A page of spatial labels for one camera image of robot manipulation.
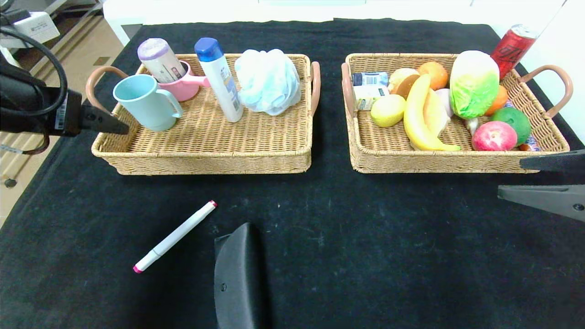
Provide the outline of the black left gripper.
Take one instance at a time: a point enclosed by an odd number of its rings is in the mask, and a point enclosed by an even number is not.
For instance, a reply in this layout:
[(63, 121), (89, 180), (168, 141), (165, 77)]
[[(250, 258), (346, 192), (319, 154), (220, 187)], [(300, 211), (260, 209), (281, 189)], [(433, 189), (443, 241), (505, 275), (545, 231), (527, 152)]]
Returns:
[[(58, 87), (35, 87), (36, 100), (44, 109), (56, 102), (60, 94)], [(48, 133), (50, 136), (75, 137), (80, 131), (90, 130), (97, 133), (126, 135), (129, 126), (110, 112), (92, 106), (89, 102), (81, 103), (81, 94), (71, 89), (56, 110), (38, 115), (31, 119), (32, 133)]]

